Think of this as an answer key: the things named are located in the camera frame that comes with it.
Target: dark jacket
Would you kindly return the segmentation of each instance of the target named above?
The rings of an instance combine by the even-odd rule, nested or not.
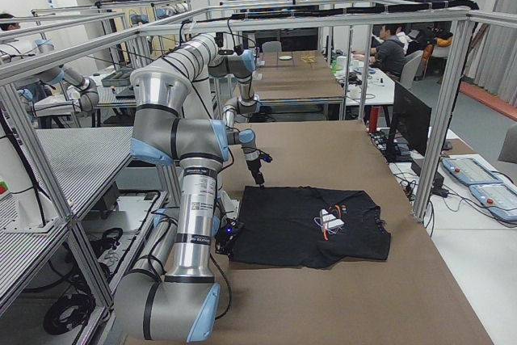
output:
[[[396,76],[400,76],[402,68],[406,63],[404,55],[404,44],[396,37],[392,36],[385,40],[379,47],[375,55],[375,66],[383,72],[390,72]]]

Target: black box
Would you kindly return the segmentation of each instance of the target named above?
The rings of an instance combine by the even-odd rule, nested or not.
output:
[[[420,172],[422,171],[423,159],[413,159],[411,163],[411,170],[418,176],[420,176]],[[433,179],[433,188],[441,189],[443,186],[443,175],[441,175],[438,171],[435,173],[435,179]]]

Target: robotic arm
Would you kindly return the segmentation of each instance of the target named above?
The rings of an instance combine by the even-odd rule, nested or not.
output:
[[[253,131],[234,133],[226,127],[233,125],[236,112],[258,109],[250,84],[252,70],[245,74],[242,59],[217,53],[212,36],[196,36],[131,76],[132,84],[141,88],[131,143],[133,155],[158,165],[173,166],[174,160],[179,160],[184,172],[178,219],[163,212],[142,257],[122,279],[115,295],[119,322],[139,339],[191,342],[205,340],[212,333],[220,291],[208,267],[211,236],[215,234],[217,174],[228,160],[228,144],[241,144],[247,162],[259,157]],[[242,70],[238,77],[245,93],[227,104],[224,123],[180,117],[193,82],[202,79],[206,65],[211,72],[220,66],[226,72]],[[254,163],[252,171],[255,181],[263,184],[259,167],[260,162]],[[173,245],[173,267],[162,280],[162,264]]]
[[[25,57],[33,57],[38,54],[49,53],[53,50],[54,46],[49,40],[16,40],[0,44],[0,55],[2,56],[0,63],[11,62]],[[74,110],[91,112],[99,102],[99,94],[95,82],[90,78],[84,78],[81,74],[68,66],[56,66],[39,74],[35,74],[35,77],[50,85],[56,84],[61,80],[68,82],[70,84],[68,90],[69,97],[72,100],[66,103],[73,106]]]

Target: gray curtain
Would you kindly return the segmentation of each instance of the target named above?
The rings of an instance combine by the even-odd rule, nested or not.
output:
[[[495,11],[517,14],[515,0],[497,0]],[[517,29],[490,26],[474,83],[517,107]]]

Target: keyboard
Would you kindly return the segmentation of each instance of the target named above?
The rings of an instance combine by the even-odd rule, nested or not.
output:
[[[443,158],[442,165],[465,186],[502,183],[500,178],[472,158]]]
[[[386,158],[388,162],[412,162],[410,150],[405,143],[395,143],[395,155],[386,154],[386,145],[388,144],[388,137],[382,131],[374,131],[370,133],[372,143],[380,151],[380,153]]]
[[[517,191],[504,183],[471,185],[469,190],[497,218],[517,221]]]

